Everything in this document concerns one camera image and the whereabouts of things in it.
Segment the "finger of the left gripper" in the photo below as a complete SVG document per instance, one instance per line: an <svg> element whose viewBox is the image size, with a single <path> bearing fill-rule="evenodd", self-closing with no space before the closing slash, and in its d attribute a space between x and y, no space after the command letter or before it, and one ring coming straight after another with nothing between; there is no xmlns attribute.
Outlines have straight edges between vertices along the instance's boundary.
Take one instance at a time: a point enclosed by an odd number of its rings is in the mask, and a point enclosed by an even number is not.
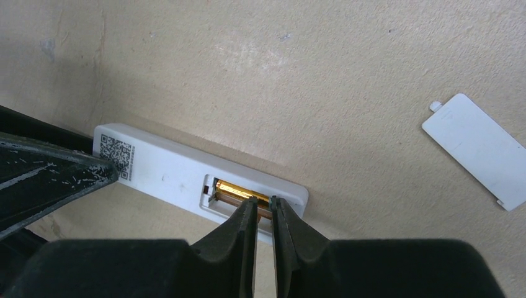
<svg viewBox="0 0 526 298"><path fill-rule="evenodd" d="M93 138L1 106L1 132L92 153Z"/></svg>
<svg viewBox="0 0 526 298"><path fill-rule="evenodd" d="M107 160L1 134L1 238L118 180Z"/></svg>

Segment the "gold AAA battery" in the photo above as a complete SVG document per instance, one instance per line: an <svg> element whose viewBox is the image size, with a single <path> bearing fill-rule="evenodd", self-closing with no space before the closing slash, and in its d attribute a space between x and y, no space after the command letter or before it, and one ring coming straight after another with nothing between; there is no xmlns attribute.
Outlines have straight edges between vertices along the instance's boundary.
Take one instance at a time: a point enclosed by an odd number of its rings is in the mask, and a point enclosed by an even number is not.
<svg viewBox="0 0 526 298"><path fill-rule="evenodd" d="M241 186L237 186L224 180L218 179L215 182L215 191L217 194L235 198L240 201L255 197L258 201L258 204L264 208L268 208L270 205L270 199L266 195L243 188Z"/></svg>

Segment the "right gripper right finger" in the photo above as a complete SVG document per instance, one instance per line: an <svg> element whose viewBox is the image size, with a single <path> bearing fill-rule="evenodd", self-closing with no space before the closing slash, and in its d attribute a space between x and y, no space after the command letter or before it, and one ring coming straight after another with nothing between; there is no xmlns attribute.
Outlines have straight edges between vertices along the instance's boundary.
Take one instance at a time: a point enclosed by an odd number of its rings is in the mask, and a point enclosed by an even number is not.
<svg viewBox="0 0 526 298"><path fill-rule="evenodd" d="M330 240L303 221L281 197L270 199L277 297L321 297L321 264Z"/></svg>

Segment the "white remote control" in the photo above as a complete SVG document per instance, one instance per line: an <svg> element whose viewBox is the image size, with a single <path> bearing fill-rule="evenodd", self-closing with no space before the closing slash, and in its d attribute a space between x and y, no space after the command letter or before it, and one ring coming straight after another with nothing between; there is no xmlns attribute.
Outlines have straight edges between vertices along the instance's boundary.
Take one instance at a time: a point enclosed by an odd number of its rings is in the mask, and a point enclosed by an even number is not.
<svg viewBox="0 0 526 298"><path fill-rule="evenodd" d="M215 191L220 179L285 199L302 217L305 187L125 124L98 125L93 154L115 163L119 182L203 218L222 224L241 201ZM259 205L258 240L272 243L270 208Z"/></svg>

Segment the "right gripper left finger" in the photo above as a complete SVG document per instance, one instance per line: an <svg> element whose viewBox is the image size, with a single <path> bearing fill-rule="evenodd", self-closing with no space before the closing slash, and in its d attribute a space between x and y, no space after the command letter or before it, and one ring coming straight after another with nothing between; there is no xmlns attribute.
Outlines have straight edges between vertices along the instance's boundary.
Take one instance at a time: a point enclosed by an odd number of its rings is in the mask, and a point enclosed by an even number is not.
<svg viewBox="0 0 526 298"><path fill-rule="evenodd" d="M231 217L192 245L204 285L197 297L252 297L257 246L257 199L245 200Z"/></svg>

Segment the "white battery cover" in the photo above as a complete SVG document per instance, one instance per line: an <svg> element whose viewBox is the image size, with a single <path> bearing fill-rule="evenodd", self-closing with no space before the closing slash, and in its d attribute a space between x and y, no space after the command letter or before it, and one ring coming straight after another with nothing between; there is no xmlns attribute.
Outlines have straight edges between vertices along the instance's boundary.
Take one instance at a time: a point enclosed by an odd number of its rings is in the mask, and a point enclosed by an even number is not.
<svg viewBox="0 0 526 298"><path fill-rule="evenodd" d="M525 203L525 148L465 94L434 101L422 129L506 211Z"/></svg>

